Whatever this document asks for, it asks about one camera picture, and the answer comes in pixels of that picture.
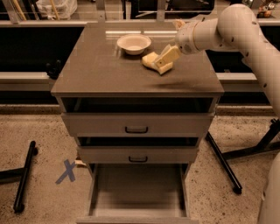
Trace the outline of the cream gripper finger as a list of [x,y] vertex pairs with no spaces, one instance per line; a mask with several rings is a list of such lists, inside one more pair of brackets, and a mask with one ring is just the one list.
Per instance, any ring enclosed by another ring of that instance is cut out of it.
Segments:
[[167,45],[164,50],[156,57],[154,64],[157,67],[163,67],[177,60],[181,55],[181,51],[176,45]]
[[182,19],[175,19],[172,23],[176,30],[179,30],[186,24],[186,22],[183,21]]

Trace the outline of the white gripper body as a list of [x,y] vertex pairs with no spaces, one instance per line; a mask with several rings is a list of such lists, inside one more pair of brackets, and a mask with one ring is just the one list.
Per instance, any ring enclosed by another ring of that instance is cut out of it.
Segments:
[[175,43],[183,54],[194,54],[207,49],[203,25],[195,21],[183,24],[177,31]]

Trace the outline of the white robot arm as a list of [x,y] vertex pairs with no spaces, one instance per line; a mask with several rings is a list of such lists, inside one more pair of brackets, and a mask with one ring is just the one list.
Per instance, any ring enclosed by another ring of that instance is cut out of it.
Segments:
[[230,49],[240,52],[258,80],[275,114],[280,116],[280,52],[264,37],[254,12],[246,5],[228,6],[207,21],[174,22],[175,45],[168,45],[153,62],[162,68],[183,54]]

